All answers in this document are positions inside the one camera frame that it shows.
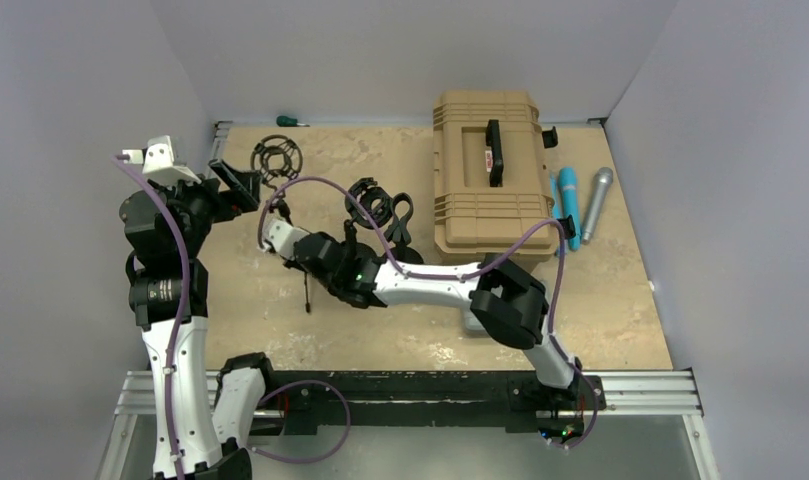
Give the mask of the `tripod stand with shock mount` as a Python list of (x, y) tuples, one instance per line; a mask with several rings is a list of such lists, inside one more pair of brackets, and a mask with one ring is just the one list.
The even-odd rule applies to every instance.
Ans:
[[(250, 154), (251, 169), (261, 174), (263, 186), (276, 190), (280, 184), (278, 181), (291, 181), (300, 175), (303, 169), (303, 153), (297, 143), (282, 134), (269, 135), (262, 138), (252, 149)], [(276, 196), (272, 201), (272, 206), (268, 208), (269, 213), (274, 211), (289, 225), (292, 225), (291, 209), (285, 200), (285, 193)], [(304, 274), (303, 279), (305, 312), (312, 313), (309, 296), (308, 275)]]

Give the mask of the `round base shock mount stand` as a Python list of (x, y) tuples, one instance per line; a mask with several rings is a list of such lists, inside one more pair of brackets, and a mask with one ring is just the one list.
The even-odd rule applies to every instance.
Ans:
[(358, 206), (362, 207), (370, 215), (378, 229), (381, 229), (393, 216), (392, 198), (379, 186), (373, 177), (364, 177), (357, 180), (348, 189), (348, 194), (354, 198), (357, 204), (354, 204), (349, 199), (344, 201), (346, 211), (350, 215), (350, 219), (343, 223), (345, 240), (342, 242), (342, 246), (345, 248), (345, 253), (354, 256), (358, 260), (381, 262), (385, 257), (383, 253), (377, 254), (367, 244), (357, 241), (356, 225), (374, 231), (371, 222), (361, 213)]

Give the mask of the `round base clip stand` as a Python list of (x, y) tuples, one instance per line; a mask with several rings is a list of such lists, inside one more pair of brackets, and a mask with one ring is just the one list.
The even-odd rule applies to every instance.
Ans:
[[(407, 211), (403, 215), (397, 213), (399, 204), (405, 204), (407, 206)], [(413, 212), (414, 203), (409, 194), (401, 192), (395, 195), (391, 199), (391, 218), (384, 232), (384, 238), (391, 244), (390, 250), (397, 261), (421, 265), (424, 263), (423, 256), (410, 246), (412, 236), (409, 232), (408, 224), (413, 216)]]

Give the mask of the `tan tool case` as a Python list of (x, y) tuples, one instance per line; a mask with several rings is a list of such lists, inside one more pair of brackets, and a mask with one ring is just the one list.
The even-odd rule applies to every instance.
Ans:
[(434, 244), (445, 264), (503, 254), (528, 271), (554, 258), (557, 217), (544, 129), (524, 90), (447, 90), (433, 106)]

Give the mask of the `blue microphone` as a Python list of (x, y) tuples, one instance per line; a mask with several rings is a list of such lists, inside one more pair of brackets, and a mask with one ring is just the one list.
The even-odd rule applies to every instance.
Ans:
[(581, 247), (581, 219), (577, 195), (577, 175), (572, 167), (561, 168), (558, 173), (557, 186), (562, 201), (565, 217), (570, 217), (574, 229), (574, 236), (568, 240), (569, 248), (577, 251)]
[(552, 190), (552, 195), (553, 195), (554, 200), (555, 200), (555, 204), (553, 206), (553, 216), (561, 221), (561, 223), (562, 223), (562, 225), (564, 227), (564, 230), (568, 230), (568, 233), (566, 234), (567, 240), (565, 242), (565, 245), (561, 248), (561, 251), (564, 254), (567, 254), (569, 252), (569, 245), (570, 245), (570, 239), (571, 239), (569, 234), (574, 232), (574, 223), (573, 223), (571, 215), (566, 215), (566, 211), (565, 211), (565, 208), (563, 206), (562, 192), (561, 192), (561, 190), (559, 188), (559, 185), (558, 185), (557, 176), (554, 173), (550, 173), (549, 174), (549, 179), (550, 179), (550, 186), (551, 186), (551, 190)]

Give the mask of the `silver microphone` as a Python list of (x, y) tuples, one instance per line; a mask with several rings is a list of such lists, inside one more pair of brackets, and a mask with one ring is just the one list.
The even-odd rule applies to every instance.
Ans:
[(593, 189), (582, 224), (581, 242), (583, 244), (589, 244), (594, 236), (613, 180), (614, 172), (610, 167), (600, 168), (593, 178)]

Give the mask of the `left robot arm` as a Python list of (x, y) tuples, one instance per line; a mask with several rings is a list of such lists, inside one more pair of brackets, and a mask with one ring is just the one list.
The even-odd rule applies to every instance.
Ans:
[(214, 177), (147, 180), (119, 207), (132, 247), (128, 303), (152, 371), (157, 422), (155, 479), (250, 479), (247, 442), (256, 409), (277, 399), (263, 352), (228, 359), (208, 387), (208, 272), (198, 258), (214, 224), (260, 206), (260, 175), (222, 160)]

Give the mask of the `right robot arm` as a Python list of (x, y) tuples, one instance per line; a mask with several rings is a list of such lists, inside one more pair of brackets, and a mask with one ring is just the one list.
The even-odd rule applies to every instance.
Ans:
[(575, 357), (553, 330), (545, 285), (510, 260), (437, 266), (394, 264), (358, 243), (324, 232), (300, 232), (278, 246), (286, 266), (316, 279), (333, 297), (354, 308), (429, 305), (474, 316), (496, 343), (521, 351), (531, 363), (536, 395), (551, 405), (588, 405), (592, 391)]

